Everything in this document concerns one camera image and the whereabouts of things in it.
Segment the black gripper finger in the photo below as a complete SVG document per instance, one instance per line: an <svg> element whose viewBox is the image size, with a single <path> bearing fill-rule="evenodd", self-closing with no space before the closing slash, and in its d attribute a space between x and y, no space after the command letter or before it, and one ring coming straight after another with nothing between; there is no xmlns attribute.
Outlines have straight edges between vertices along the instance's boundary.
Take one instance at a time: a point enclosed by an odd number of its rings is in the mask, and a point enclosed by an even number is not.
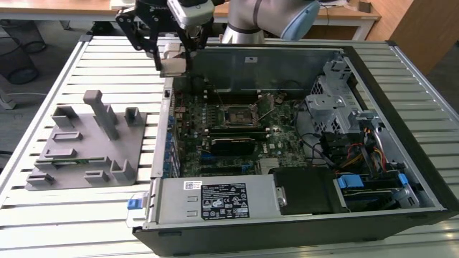
<svg viewBox="0 0 459 258"><path fill-rule="evenodd" d="M139 32L139 26L135 24L135 18L139 18L140 21L147 23L149 26L148 39ZM156 70L160 71L161 61L157 47L157 22L152 17L149 7L133 7L120 10L116 14L116 22L135 50L143 50L145 52L147 57L155 61Z"/></svg>
<svg viewBox="0 0 459 258"><path fill-rule="evenodd" d="M207 40L209 37L209 23L197 26L197 36L189 36L185 29L177 25L177 35L184 46L184 51L179 54L179 57L185 61L185 69L179 73L177 77L187 75L188 71L192 69L192 54L196 54L199 49L204 49L207 45Z"/></svg>

